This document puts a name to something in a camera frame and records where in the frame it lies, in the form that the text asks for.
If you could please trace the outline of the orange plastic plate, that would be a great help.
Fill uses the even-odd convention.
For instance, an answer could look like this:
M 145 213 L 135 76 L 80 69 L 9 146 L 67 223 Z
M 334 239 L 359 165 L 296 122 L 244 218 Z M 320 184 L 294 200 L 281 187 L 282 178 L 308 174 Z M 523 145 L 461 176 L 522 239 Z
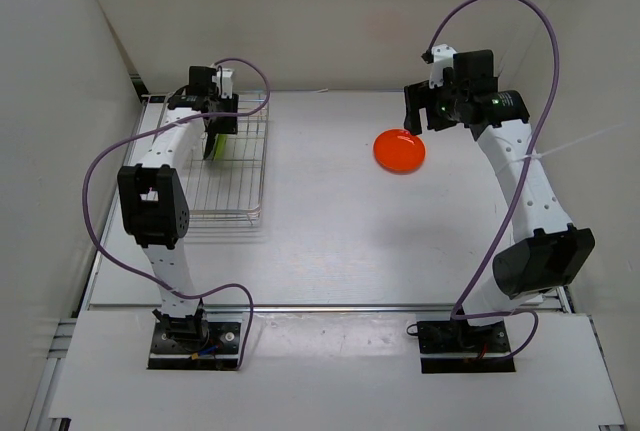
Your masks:
M 386 171 L 408 174 L 418 170 L 427 157 L 427 148 L 418 136 L 404 129 L 389 129 L 373 143 L 375 161 Z

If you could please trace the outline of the black plastic plate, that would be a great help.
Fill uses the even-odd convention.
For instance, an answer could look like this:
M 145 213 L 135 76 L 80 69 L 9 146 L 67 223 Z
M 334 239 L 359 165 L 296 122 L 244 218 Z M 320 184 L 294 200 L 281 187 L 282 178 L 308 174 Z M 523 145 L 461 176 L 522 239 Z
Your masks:
M 206 139 L 204 140 L 203 146 L 203 158 L 210 159 L 214 153 L 215 141 L 216 141 L 216 133 L 207 133 Z

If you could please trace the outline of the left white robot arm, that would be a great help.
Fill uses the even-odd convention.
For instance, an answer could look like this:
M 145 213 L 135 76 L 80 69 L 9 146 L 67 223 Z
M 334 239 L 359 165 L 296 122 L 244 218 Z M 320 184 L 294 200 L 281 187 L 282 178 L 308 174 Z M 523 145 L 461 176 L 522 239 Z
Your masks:
M 219 132 L 236 131 L 236 117 L 201 117 L 238 111 L 233 78 L 229 68 L 190 67 L 188 84 L 168 100 L 162 122 L 167 129 L 156 134 L 142 158 L 121 167 L 117 175 L 124 229 L 142 248 L 153 276 L 164 283 L 154 316 L 161 332 L 189 352 L 206 346 L 210 328 L 202 301 L 184 298 L 195 288 L 183 243 L 190 211 L 179 170 L 203 137 L 208 157 Z

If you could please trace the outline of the green plastic plate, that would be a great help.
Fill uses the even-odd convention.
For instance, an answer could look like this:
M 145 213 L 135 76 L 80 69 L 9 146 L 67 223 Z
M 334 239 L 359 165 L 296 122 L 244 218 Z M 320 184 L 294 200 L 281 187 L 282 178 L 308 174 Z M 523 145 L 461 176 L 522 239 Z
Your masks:
M 226 144 L 227 144 L 227 140 L 228 140 L 228 135 L 227 134 L 217 134 L 214 142 L 213 142 L 213 149 L 211 151 L 211 159 L 213 161 L 216 160 L 221 160 L 224 158 L 225 156 L 225 150 L 226 150 Z

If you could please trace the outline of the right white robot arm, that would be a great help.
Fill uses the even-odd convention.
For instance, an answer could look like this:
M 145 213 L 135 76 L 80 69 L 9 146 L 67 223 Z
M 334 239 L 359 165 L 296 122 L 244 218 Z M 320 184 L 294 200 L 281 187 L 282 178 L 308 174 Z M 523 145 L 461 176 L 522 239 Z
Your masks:
M 412 135 L 462 125 L 487 157 L 499 182 L 513 231 L 512 244 L 490 252 L 492 275 L 463 300 L 449 338 L 470 351 L 525 301 L 572 283 L 595 247 L 588 228 L 577 228 L 552 190 L 529 144 L 530 116 L 521 95 L 501 91 L 490 50 L 456 52 L 442 44 L 424 56 L 428 80 L 405 87 L 404 126 Z

